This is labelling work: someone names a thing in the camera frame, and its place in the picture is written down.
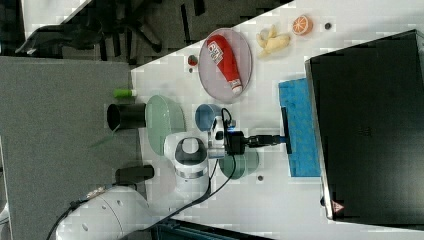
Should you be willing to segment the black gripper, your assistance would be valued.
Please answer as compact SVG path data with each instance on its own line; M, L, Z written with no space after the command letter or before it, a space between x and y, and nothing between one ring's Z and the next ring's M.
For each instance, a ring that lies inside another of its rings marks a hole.
M281 135L255 135L246 138L242 131L227 133L227 153L229 155L243 155L245 146L259 148L286 143L287 137Z

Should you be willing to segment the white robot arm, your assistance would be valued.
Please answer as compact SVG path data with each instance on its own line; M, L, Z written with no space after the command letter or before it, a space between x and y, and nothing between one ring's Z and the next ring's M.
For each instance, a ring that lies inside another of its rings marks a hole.
M59 221L56 240L120 240L145 230L180 211L201 203L215 192L211 189L209 161L244 150L290 143L290 135L246 137L233 129L232 120L214 119L208 131L178 132L164 141L164 157L173 166L176 185L168 195L148 201L126 186L108 187L75 203Z

